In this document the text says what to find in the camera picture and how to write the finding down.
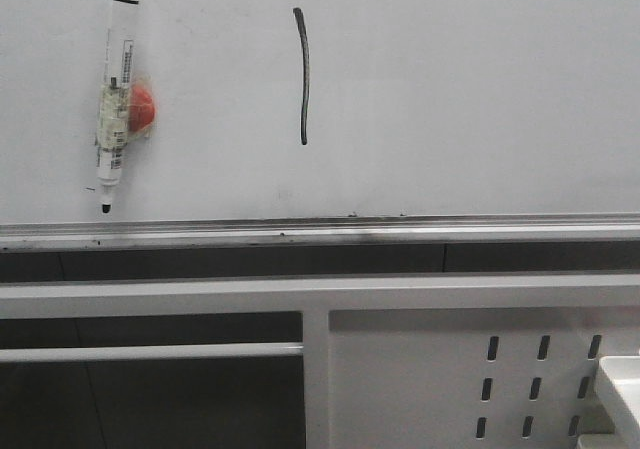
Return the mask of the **red round magnet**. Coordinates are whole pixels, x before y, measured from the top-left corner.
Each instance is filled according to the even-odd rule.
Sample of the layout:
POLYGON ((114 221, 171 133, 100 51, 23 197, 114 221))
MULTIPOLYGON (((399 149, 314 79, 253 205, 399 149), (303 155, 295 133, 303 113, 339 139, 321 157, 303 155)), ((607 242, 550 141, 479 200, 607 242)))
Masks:
POLYGON ((155 102, 147 84, 136 82, 130 92, 129 131, 134 134, 148 129, 155 119, 155 102))

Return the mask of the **white whiteboard marker pen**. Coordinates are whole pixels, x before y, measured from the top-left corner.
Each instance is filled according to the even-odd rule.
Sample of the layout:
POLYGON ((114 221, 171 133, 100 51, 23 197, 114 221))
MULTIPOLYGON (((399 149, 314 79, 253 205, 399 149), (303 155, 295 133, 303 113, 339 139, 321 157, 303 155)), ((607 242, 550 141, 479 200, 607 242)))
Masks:
POLYGON ((140 0, 108 0, 103 79, 96 130, 99 205, 111 211, 120 182, 129 114, 140 0))

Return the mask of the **white whiteboard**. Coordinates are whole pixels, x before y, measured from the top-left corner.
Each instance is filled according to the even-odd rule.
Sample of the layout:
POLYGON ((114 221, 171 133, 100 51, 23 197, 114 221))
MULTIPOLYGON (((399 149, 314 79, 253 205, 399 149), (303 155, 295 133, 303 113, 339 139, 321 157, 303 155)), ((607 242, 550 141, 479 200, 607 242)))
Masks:
MULTIPOLYGON (((1 220, 99 221, 107 0, 1 0, 1 220)), ((107 221, 639 209, 639 0, 140 0, 107 221)))

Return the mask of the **aluminium whiteboard tray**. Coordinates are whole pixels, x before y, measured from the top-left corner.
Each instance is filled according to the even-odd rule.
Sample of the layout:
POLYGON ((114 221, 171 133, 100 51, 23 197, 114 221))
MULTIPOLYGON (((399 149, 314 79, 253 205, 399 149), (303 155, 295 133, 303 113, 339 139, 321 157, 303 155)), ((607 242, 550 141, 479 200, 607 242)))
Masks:
POLYGON ((4 252, 254 245, 618 241, 636 214, 397 216, 4 225, 4 252))

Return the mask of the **white plastic bin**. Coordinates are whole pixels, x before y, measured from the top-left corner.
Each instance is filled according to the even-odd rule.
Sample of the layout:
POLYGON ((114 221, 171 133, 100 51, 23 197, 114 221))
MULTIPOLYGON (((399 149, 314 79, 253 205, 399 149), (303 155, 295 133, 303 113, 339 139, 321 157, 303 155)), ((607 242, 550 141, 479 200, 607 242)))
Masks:
POLYGON ((616 433, 628 448, 638 448, 639 357, 602 357, 594 390, 611 418, 616 433))

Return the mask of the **white metal shelf frame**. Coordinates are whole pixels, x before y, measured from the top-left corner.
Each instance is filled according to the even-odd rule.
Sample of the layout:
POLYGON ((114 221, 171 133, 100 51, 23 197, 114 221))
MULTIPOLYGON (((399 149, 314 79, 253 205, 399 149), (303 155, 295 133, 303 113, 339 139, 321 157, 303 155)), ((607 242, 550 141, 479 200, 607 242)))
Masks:
POLYGON ((5 448, 573 448, 629 274, 11 283, 5 448))

